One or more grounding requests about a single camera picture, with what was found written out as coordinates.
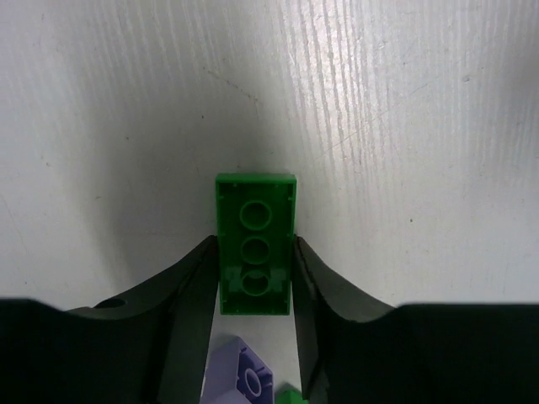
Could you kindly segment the green long lego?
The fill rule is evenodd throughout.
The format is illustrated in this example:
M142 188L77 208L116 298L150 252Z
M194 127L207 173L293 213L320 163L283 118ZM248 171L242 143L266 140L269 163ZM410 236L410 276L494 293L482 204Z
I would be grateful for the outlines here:
M290 313L296 185L286 173L216 176L221 314Z
M304 404L302 393L293 385L283 384L275 393L275 404Z

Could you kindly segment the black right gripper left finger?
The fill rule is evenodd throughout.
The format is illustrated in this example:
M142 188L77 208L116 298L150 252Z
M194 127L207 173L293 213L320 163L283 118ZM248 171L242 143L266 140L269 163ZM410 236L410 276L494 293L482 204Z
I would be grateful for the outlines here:
M170 268L93 307L1 301L4 403L196 403L218 283L207 237Z

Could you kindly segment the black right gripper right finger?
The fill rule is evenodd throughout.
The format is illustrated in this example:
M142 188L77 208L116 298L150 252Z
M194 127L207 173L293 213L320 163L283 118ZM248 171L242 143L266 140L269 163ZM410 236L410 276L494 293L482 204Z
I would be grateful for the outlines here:
M535 403L535 304L390 306L294 243L302 394L311 403Z

